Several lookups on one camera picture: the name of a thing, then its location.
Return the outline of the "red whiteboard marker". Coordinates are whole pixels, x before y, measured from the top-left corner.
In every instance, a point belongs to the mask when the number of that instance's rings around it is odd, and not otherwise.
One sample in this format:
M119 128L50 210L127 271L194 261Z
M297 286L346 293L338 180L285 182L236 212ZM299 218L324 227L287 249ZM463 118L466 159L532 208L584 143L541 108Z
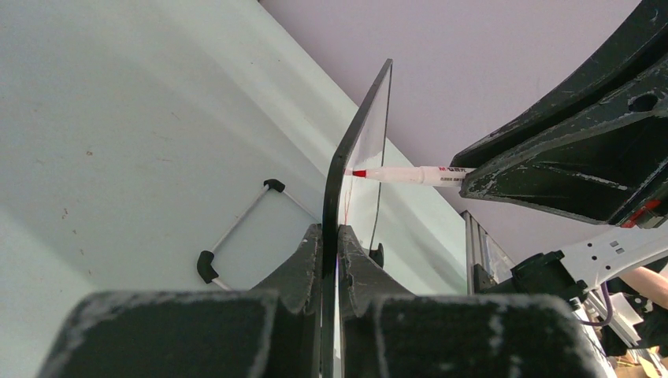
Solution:
M461 187L466 176L475 169L452 166L380 167L347 169L345 173L381 183L410 183L430 187Z

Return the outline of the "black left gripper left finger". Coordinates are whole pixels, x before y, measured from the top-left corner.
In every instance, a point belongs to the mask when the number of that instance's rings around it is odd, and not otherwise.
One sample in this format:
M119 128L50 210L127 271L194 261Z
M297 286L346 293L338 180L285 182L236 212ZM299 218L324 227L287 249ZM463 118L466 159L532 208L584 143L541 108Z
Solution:
M322 230L247 291L103 291L65 318L41 377L316 377Z

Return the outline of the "white whiteboard black frame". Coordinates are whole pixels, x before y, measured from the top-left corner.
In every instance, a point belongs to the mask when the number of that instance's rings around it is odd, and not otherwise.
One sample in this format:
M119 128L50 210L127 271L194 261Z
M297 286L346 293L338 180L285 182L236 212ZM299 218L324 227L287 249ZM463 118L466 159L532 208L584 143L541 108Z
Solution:
M239 377L378 377L382 302L402 286L383 268L377 242L393 61L386 60L331 158L321 222L296 252L235 295L228 344Z

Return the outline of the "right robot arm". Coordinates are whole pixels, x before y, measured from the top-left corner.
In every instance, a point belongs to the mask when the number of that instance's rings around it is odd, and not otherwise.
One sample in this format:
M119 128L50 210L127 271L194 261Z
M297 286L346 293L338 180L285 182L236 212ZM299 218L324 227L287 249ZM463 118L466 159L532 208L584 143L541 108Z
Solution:
M580 67L524 113L458 152L463 198L624 233L536 253L496 293L565 300L667 249L667 4L642 1ZM626 232L640 228L637 240Z

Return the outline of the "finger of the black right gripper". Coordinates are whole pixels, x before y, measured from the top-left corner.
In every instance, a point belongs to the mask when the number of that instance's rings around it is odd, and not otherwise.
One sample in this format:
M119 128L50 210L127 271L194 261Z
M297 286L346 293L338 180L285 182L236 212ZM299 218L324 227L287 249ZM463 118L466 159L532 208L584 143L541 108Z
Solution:
M667 55L667 2L642 1L557 87L512 121L458 152L451 164L478 168L594 106Z
M464 180L463 198L589 224L667 215L667 64L503 151Z

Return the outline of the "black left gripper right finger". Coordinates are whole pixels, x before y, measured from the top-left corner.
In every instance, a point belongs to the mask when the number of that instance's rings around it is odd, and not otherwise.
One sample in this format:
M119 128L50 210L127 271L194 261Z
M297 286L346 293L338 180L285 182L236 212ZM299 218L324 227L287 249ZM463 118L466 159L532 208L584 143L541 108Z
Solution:
M603 377L588 337L549 295L419 296L337 236L345 377Z

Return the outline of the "right aluminium frame rail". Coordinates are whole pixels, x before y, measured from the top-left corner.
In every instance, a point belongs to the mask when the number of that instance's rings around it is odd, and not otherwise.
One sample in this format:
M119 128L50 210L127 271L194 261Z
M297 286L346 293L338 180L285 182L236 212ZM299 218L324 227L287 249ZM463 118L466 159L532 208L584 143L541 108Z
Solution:
M468 294L510 279L515 264L509 256L469 211L461 212L461 216L465 221Z

